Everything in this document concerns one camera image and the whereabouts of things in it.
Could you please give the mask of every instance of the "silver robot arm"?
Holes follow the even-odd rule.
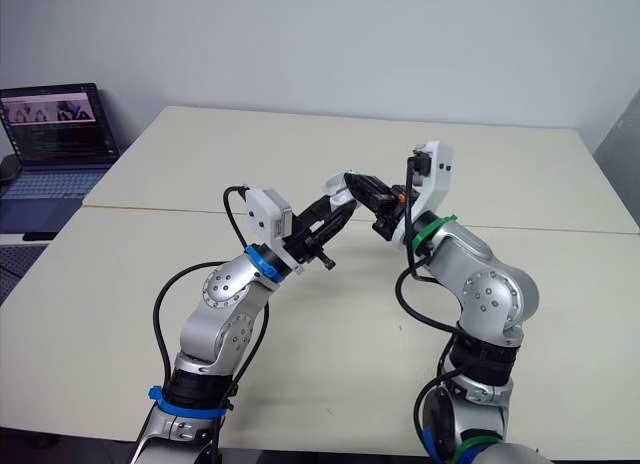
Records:
[[[452,150],[434,141],[417,147],[409,159],[409,185],[389,188],[373,176],[344,174],[348,190],[375,214],[373,229],[396,247],[410,246],[411,256],[421,258],[420,264],[461,306],[438,366],[440,375],[416,402],[419,413],[424,400],[419,437],[438,464],[459,462],[463,455],[464,462],[477,456],[475,463],[549,462],[503,442],[513,390],[510,374],[524,338],[522,323],[538,308],[538,289],[528,274],[499,261],[456,216],[434,214],[449,189],[452,161]]]
[[[193,464],[211,452],[211,428],[249,344],[253,324],[279,284],[266,277],[248,254],[215,269],[202,299],[180,334],[180,352],[165,389],[156,400],[131,462]]]
[[[180,352],[170,379],[154,386],[155,402],[130,462],[192,464],[217,456],[217,433],[235,394],[234,373],[253,332],[257,315],[287,275],[319,258],[327,269],[335,263],[323,245],[347,223],[357,203],[332,202],[331,192],[295,215],[273,190],[243,189],[254,232],[265,243],[252,244],[207,277],[200,303],[180,334]]]

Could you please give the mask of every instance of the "laptop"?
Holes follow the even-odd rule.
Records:
[[[0,232],[55,233],[118,159],[95,84],[0,90],[22,173],[0,196]]]

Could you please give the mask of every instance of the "white table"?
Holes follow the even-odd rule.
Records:
[[[413,147],[434,139],[455,150],[442,215],[489,227],[638,232],[573,130],[187,107],[166,108],[84,204],[221,212],[222,190],[246,183],[277,189],[300,211],[349,167],[404,183]],[[364,209],[356,217],[372,219]]]
[[[553,459],[639,459],[640,237],[474,228],[541,293],[514,370],[509,439]],[[162,368],[156,293],[190,264],[240,251],[224,216],[82,208],[0,308],[0,425],[134,439]],[[351,222],[272,299],[263,347],[240,384],[222,444],[423,455],[413,400],[446,336],[393,297],[403,255]],[[162,311],[170,353],[206,271]],[[455,299],[412,285],[408,299],[453,322]]]

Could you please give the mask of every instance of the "green ring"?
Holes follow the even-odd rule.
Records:
[[[438,229],[440,229],[443,224],[449,221],[455,221],[457,219],[458,219],[458,216],[456,216],[455,214],[452,214],[449,217],[439,217],[435,221],[431,222],[423,230],[421,230],[416,237],[413,238],[413,242],[411,243],[413,247],[413,252],[416,252],[418,247],[420,247],[420,244],[422,244],[422,241],[431,237],[432,234],[435,234],[435,232]]]
[[[482,444],[497,444],[501,439],[498,439],[495,436],[476,436],[471,437],[464,441],[458,449],[456,449],[456,453],[453,455],[452,464],[457,464],[458,459],[462,457],[466,451],[471,449],[472,447],[480,446]]]

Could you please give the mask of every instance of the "blue ring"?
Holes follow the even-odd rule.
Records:
[[[253,247],[249,246],[245,249],[245,251],[249,255],[251,261],[256,265],[258,269],[260,269],[260,272],[262,272],[265,276],[267,276],[274,282],[284,281],[284,277],[282,276],[282,274],[280,274],[275,267],[269,264],[269,262],[267,262],[267,260],[262,257],[262,255]]]
[[[226,409],[187,409],[186,407],[178,407],[169,404],[162,397],[162,387],[153,386],[149,389],[149,398],[156,401],[158,408],[167,414],[176,417],[193,417],[195,419],[213,419],[222,417],[226,414]]]

